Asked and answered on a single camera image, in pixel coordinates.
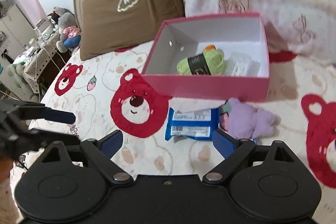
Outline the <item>blue wet wipes pack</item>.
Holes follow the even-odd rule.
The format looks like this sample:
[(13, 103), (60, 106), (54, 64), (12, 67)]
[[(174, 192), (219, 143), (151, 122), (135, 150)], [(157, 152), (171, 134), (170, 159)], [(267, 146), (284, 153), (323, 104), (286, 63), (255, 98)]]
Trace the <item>blue wet wipes pack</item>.
[(170, 108), (165, 140), (182, 136), (194, 140), (212, 141), (213, 132), (219, 128), (221, 116), (219, 108), (178, 113)]

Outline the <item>purple plush toy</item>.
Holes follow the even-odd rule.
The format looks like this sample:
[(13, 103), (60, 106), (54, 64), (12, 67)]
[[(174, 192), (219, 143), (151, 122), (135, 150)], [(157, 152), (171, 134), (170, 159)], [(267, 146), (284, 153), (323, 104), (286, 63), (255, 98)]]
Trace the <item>purple plush toy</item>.
[(274, 134), (277, 117), (260, 107), (230, 98), (220, 107), (220, 126), (235, 139), (258, 139)]

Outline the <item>cluttered bedside table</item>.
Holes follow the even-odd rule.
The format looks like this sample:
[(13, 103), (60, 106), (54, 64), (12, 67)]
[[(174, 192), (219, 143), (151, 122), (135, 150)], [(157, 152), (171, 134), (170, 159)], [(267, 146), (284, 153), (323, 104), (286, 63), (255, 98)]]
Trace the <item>cluttered bedside table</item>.
[(3, 84), (14, 97), (23, 101), (39, 102), (60, 70), (70, 59), (69, 52), (56, 48), (58, 33), (44, 41), (41, 49), (23, 64), (9, 64), (1, 73)]

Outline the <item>grey plush toy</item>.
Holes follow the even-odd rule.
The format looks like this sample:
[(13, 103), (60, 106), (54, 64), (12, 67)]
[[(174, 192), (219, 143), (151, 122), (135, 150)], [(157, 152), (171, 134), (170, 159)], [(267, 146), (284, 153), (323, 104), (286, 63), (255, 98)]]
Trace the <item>grey plush toy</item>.
[(58, 26), (60, 38), (56, 42), (56, 48), (59, 52), (65, 53), (80, 46), (81, 31), (74, 14), (66, 8), (55, 6), (50, 16)]

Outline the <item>white clear plastic packet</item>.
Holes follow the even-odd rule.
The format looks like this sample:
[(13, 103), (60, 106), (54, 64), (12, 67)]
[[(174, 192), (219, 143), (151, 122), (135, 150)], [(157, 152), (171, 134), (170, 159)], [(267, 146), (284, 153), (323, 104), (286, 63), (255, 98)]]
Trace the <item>white clear plastic packet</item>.
[(225, 64), (224, 75), (232, 77), (256, 77), (260, 69), (260, 63), (250, 55), (238, 52), (232, 52)]

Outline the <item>green yarn ball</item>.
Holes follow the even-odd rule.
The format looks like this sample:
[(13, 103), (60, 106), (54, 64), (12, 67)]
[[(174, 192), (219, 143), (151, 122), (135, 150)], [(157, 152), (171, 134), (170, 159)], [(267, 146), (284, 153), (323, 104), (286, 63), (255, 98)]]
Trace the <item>green yarn ball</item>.
[(221, 50), (210, 50), (185, 58), (177, 63), (179, 75), (222, 75), (226, 65)]

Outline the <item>white cabinet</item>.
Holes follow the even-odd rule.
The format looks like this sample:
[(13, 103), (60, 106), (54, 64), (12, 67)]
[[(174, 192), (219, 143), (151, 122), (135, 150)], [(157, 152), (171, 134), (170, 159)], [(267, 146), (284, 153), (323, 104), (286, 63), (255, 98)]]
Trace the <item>white cabinet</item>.
[(35, 38), (32, 25), (17, 5), (12, 5), (1, 17), (1, 53), (15, 59)]

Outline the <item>pink cardboard box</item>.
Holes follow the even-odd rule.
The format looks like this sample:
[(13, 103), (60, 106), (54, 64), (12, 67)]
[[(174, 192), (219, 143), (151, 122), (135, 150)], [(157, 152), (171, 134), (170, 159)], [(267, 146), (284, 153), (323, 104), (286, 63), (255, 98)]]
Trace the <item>pink cardboard box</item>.
[(262, 102), (270, 73), (261, 15), (210, 14), (165, 20), (141, 74), (167, 96)]

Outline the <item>brown pillow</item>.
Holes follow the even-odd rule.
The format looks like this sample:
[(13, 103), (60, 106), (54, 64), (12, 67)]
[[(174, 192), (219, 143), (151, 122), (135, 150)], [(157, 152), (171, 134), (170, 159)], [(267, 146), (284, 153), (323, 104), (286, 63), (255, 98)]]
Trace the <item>brown pillow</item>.
[(80, 58), (154, 40), (164, 20), (184, 14), (183, 0), (85, 0)]

